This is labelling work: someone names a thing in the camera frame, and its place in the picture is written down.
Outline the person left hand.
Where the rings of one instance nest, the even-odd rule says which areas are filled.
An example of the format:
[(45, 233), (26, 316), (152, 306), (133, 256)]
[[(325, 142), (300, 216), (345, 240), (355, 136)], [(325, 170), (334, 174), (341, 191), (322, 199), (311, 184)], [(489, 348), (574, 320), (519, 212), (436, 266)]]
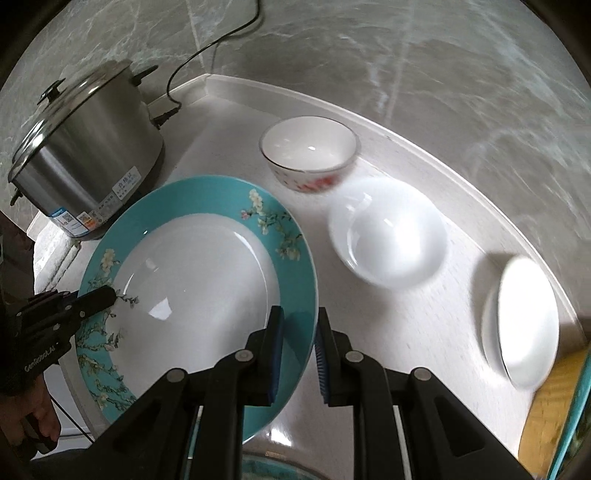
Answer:
[(22, 422), (32, 415), (38, 422), (43, 437), (57, 442), (61, 424), (53, 407), (43, 375), (23, 394), (1, 398), (1, 430), (8, 443), (16, 446), (25, 438)]

